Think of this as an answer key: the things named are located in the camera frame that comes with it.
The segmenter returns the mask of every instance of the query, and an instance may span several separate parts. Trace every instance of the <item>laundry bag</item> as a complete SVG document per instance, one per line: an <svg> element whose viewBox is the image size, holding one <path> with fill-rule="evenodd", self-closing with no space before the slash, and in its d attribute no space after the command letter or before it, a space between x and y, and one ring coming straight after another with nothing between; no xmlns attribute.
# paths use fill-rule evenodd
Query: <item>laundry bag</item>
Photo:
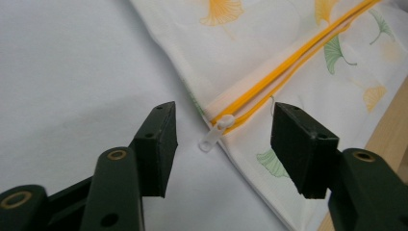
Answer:
<svg viewBox="0 0 408 231"><path fill-rule="evenodd" d="M274 102L364 147L408 74L408 13L379 0L131 0L210 132L291 230L326 201L298 194L270 147Z"/></svg>

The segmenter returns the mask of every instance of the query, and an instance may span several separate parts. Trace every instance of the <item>yellow zipper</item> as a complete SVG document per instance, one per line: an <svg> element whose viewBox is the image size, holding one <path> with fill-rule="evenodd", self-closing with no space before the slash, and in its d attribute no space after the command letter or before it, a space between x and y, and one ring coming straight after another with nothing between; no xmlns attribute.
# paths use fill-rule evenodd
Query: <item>yellow zipper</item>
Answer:
<svg viewBox="0 0 408 231"><path fill-rule="evenodd" d="M291 79L293 74L306 62L308 61L313 55L315 55L321 47L324 46L326 42L332 39L334 36L338 35L340 32L343 32L348 29L350 23L361 13L364 13L369 8L371 8L376 3L380 2L381 0L365 0L348 13L343 15L341 18L336 20L333 24L329 25L326 29L318 33L314 38L309 40L306 44L304 44L300 49L298 49L295 53L293 53L286 61L281 63L276 69L274 69L269 75L267 75L264 79L258 82L254 87L252 87L249 91L245 94L240 96L236 99L232 104L230 104L227 108L225 108L221 113L215 116L211 123L213 125L213 129L211 129L210 134L217 133L218 138L214 138L212 136L207 135L204 138L200 145L203 142L207 142L207 137L211 137L210 140L214 142L216 139L219 139L222 135L225 135L235 128L244 124L259 108L264 105L268 99L274 95L278 90L282 89L282 87ZM239 117L235 117L236 114L243 106L248 104L254 97L259 95L263 90L270 87L276 80L282 79L272 90L270 90L259 102L255 104L250 110ZM234 118L232 123L229 123L228 126L219 127L219 122L222 121L223 118L226 116L231 116Z"/></svg>

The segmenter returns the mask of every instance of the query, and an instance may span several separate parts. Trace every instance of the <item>zipper slider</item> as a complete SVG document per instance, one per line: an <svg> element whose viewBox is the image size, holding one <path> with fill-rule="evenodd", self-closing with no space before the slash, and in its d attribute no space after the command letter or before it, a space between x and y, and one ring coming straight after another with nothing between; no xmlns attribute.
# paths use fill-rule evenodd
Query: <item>zipper slider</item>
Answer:
<svg viewBox="0 0 408 231"><path fill-rule="evenodd" d="M225 130L235 123L233 115L223 115L221 119L217 121L217 124L207 133L207 135L201 139L198 146L204 152L209 152L217 141L222 137Z"/></svg>

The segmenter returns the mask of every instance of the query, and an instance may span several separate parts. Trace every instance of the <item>leaf pattern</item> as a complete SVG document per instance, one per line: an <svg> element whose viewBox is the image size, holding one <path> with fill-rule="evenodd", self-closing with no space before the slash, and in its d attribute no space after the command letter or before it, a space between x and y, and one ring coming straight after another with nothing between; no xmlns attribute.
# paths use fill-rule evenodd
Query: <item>leaf pattern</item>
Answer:
<svg viewBox="0 0 408 231"><path fill-rule="evenodd" d="M288 172L285 170L272 149L266 153L256 155L256 159L270 172L270 174L276 177L289 177Z"/></svg>
<svg viewBox="0 0 408 231"><path fill-rule="evenodd" d="M343 58L349 65L357 65L349 63L343 55L342 47L340 46L339 35L334 36L324 45L324 58L326 59L327 69L330 74L334 74L334 65L339 58Z"/></svg>
<svg viewBox="0 0 408 231"><path fill-rule="evenodd" d="M318 25L322 20L330 24L330 14L339 0L315 0L315 20Z"/></svg>
<svg viewBox="0 0 408 231"><path fill-rule="evenodd" d="M370 42L370 45L373 45L380 38L382 33L389 35L391 39L395 41L395 37L393 32L391 31L390 26L388 26L387 22L384 20L381 14L373 9L369 10L369 13L375 18L375 21L377 21L378 27L380 29L378 36L375 38L374 41Z"/></svg>
<svg viewBox="0 0 408 231"><path fill-rule="evenodd" d="M364 92L363 99L369 112L375 108L385 93L387 93L387 89L384 86L370 88Z"/></svg>
<svg viewBox="0 0 408 231"><path fill-rule="evenodd" d="M241 14L241 0L210 0L209 13L200 22L207 26L217 26L237 20Z"/></svg>

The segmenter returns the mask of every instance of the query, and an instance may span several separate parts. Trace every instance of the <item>screw hole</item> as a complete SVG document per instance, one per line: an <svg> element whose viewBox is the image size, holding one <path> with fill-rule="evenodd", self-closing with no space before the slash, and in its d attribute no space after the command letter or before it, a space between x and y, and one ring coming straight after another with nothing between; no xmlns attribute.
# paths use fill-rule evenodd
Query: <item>screw hole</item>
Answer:
<svg viewBox="0 0 408 231"><path fill-rule="evenodd" d="M108 158L117 161L123 159L126 156L126 152L123 150L116 150L108 154Z"/></svg>
<svg viewBox="0 0 408 231"><path fill-rule="evenodd" d="M375 161L375 158L369 153L355 152L353 153L353 155L355 158L359 159L360 161L364 161L364 162L374 162Z"/></svg>
<svg viewBox="0 0 408 231"><path fill-rule="evenodd" d="M103 227L111 227L117 223L119 217L117 214L108 214L101 219L101 225Z"/></svg>
<svg viewBox="0 0 408 231"><path fill-rule="evenodd" d="M7 196L4 200L2 200L0 207L3 209L13 209L17 208L20 205L24 204L28 200L30 200L32 194L27 191L23 192L15 192L9 196Z"/></svg>

